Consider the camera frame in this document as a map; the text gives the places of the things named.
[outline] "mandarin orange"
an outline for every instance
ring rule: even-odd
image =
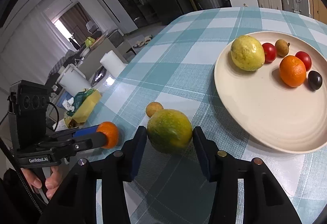
[[[298,87],[306,78],[305,64],[299,58],[288,55],[279,64],[279,73],[285,84]]]
[[[102,146],[103,148],[113,148],[118,144],[119,130],[114,123],[103,122],[98,126],[96,131],[104,133],[107,137],[107,144]]]

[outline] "human hand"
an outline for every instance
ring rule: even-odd
[[[40,179],[29,169],[21,169],[30,187],[41,188],[42,183]],[[51,199],[57,191],[59,185],[63,181],[63,174],[59,166],[51,167],[52,174],[45,180],[45,186],[48,189],[46,196]]]

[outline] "teal plaid tablecloth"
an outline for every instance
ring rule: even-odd
[[[128,64],[104,94],[87,125],[114,122],[119,146],[97,149],[89,160],[102,159],[139,125],[147,125],[146,106],[160,102],[184,112],[193,127],[235,158],[261,157],[290,197],[303,224],[311,224],[327,202],[327,148],[293,155],[254,141],[222,105],[214,85],[214,63],[223,48],[239,35],[255,31],[292,34],[327,57],[327,26],[314,19],[264,8],[222,8],[186,14],[163,29]],[[200,170],[191,143],[183,156],[170,156],[146,145],[138,176],[125,184],[131,223],[207,223],[215,193]],[[237,223],[243,218],[239,182]],[[102,223],[101,181],[97,185],[97,218]]]

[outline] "drawer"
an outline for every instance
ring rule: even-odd
[[[231,0],[231,5],[232,7],[259,6],[258,0]]]

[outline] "plate rim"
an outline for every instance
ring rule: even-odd
[[[307,45],[309,45],[313,50],[315,50],[321,57],[323,57],[323,59],[326,61],[326,63],[327,63],[327,60],[326,60],[326,58],[316,49],[316,48],[314,48],[313,46],[311,46],[309,43],[307,43],[307,42],[305,42],[304,40],[302,40],[302,39],[300,39],[300,38],[298,38],[298,37],[295,37],[295,36],[293,36],[293,35],[291,35],[291,34],[287,34],[287,33],[283,33],[283,32],[279,32],[279,31],[257,31],[257,32],[251,32],[251,33],[248,33],[248,34],[245,34],[245,35],[247,35],[247,36],[250,36],[250,35],[252,35],[252,34],[258,34],[258,33],[266,33],[266,32],[269,32],[269,33],[277,33],[277,34],[284,34],[284,35],[287,35],[287,36],[291,36],[291,37],[293,37],[293,38],[296,38],[296,39],[298,39],[298,40],[301,40],[302,42],[304,42],[305,44],[307,44]],[[216,90],[217,90],[217,93],[218,93],[218,96],[219,96],[219,91],[218,91],[218,86],[219,85],[217,85],[217,79],[216,79],[216,71],[217,71],[217,64],[218,64],[218,61],[219,61],[219,59],[220,59],[220,57],[222,56],[222,54],[224,53],[224,51],[225,51],[225,49],[227,49],[228,47],[230,48],[230,45],[234,42],[234,40],[235,39],[233,39],[231,42],[229,42],[227,45],[226,45],[226,47],[225,48],[223,48],[223,50],[220,52],[220,54],[219,54],[219,56],[218,56],[218,58],[217,58],[217,60],[216,60],[216,62],[215,62],[215,68],[214,68],[214,80],[215,80],[215,87],[216,87]],[[221,100],[221,102],[223,103],[223,105],[224,105],[224,107],[226,108],[226,110],[228,111],[228,113],[233,117],[233,119],[242,127],[242,129],[243,130],[245,130],[250,136],[252,136],[255,140],[257,140],[257,141],[259,141],[259,142],[261,142],[262,144],[264,144],[265,146],[267,146],[267,147],[270,147],[270,148],[272,148],[272,149],[275,149],[275,150],[278,150],[278,151],[280,151],[280,152],[285,152],[285,153],[291,153],[291,154],[307,154],[307,153],[311,153],[311,152],[314,152],[314,151],[317,151],[317,150],[319,150],[319,149],[321,149],[322,147],[324,147],[324,146],[326,146],[327,145],[327,139],[326,139],[326,142],[323,144],[323,145],[321,145],[321,146],[319,146],[319,147],[316,147],[315,149],[311,149],[311,150],[306,150],[306,151],[293,151],[293,150],[287,150],[287,149],[283,149],[283,148],[280,148],[280,147],[276,147],[276,146],[274,146],[274,145],[272,145],[272,144],[270,144],[270,143],[268,143],[268,142],[266,142],[266,141],[264,141],[264,140],[262,140],[262,139],[259,139],[259,138],[257,138],[257,137],[255,137],[254,135],[252,135],[247,129],[245,129],[244,127],[243,127],[243,125],[241,125],[240,123],[239,123],[239,121],[235,118],[235,116],[234,116],[234,114],[233,114],[233,112],[226,106],[226,104],[225,104],[225,102],[224,102],[224,99],[222,99],[220,96],[219,96],[219,98],[220,98],[220,100]]]

